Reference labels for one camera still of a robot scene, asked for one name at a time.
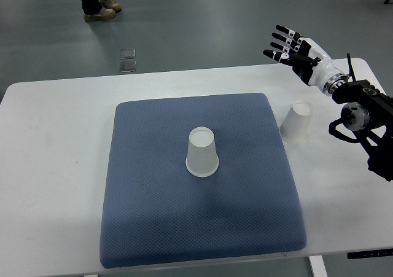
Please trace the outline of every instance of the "white paper cup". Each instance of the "white paper cup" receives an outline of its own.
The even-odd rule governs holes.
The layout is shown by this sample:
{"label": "white paper cup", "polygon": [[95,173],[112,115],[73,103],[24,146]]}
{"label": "white paper cup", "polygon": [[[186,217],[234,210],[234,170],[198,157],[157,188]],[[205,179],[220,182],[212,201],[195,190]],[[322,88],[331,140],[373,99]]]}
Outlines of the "white paper cup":
{"label": "white paper cup", "polygon": [[189,135],[189,150],[185,165],[196,177],[208,177],[219,167],[214,134],[209,128],[194,128]]}
{"label": "white paper cup", "polygon": [[287,142],[300,143],[307,138],[313,105],[307,101],[296,101],[279,127],[281,138]]}

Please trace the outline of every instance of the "blue cushion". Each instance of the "blue cushion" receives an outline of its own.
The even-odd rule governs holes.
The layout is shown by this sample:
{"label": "blue cushion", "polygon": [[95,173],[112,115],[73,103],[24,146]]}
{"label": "blue cushion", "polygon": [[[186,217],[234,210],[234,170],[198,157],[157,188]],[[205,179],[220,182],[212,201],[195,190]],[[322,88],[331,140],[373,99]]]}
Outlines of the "blue cushion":
{"label": "blue cushion", "polygon": [[[188,137],[210,128],[219,168],[185,167]],[[107,171],[104,268],[297,251],[302,209],[278,127],[260,93],[117,106]]]}

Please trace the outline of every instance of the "beige shoe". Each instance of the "beige shoe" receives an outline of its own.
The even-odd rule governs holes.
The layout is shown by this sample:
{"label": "beige shoe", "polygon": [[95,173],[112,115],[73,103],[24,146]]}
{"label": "beige shoe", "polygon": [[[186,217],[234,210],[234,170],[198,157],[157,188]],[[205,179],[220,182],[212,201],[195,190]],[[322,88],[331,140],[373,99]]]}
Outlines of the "beige shoe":
{"label": "beige shoe", "polygon": [[97,14],[94,15],[85,14],[84,19],[86,22],[105,21],[115,18],[115,16],[116,16],[115,11],[102,8]]}
{"label": "beige shoe", "polygon": [[99,0],[99,2],[104,8],[115,10],[116,13],[122,10],[122,6],[116,0]]}

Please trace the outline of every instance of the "paper cup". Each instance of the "paper cup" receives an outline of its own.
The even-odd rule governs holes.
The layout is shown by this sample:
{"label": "paper cup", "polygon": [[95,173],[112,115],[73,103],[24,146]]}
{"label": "paper cup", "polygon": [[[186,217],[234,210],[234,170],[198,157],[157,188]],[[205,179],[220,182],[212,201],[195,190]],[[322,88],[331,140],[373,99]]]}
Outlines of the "paper cup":
{"label": "paper cup", "polygon": [[194,128],[189,135],[189,149],[185,165],[196,177],[208,177],[219,167],[213,132],[205,127]]}
{"label": "paper cup", "polygon": [[279,127],[281,138],[287,142],[300,143],[307,138],[313,105],[307,101],[296,101]]}

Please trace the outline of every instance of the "robotic hand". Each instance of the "robotic hand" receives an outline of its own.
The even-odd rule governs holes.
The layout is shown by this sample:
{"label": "robotic hand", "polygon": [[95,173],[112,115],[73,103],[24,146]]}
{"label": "robotic hand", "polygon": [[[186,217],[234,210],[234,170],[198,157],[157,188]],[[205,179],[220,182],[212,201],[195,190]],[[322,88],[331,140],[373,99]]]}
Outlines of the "robotic hand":
{"label": "robotic hand", "polygon": [[270,45],[282,52],[264,50],[263,54],[282,64],[292,66],[292,70],[309,86],[315,85],[327,96],[348,81],[348,76],[333,66],[330,56],[312,39],[296,31],[277,25],[277,30],[288,35],[273,33],[272,36],[285,45],[271,42]]}
{"label": "robotic hand", "polygon": [[[273,33],[272,36],[285,45],[272,42],[270,45],[280,52],[264,50],[263,54],[292,70],[306,85],[317,86],[322,93],[332,96],[338,104],[347,103],[341,117],[329,126],[329,133],[350,143],[360,143],[370,156],[368,169],[387,181],[393,180],[393,98],[382,94],[367,80],[356,80],[349,54],[349,76],[334,67],[329,55],[312,39],[283,26],[276,29],[287,36]],[[343,124],[356,138],[350,138],[336,130]],[[386,126],[385,134],[379,137],[373,129]]]}

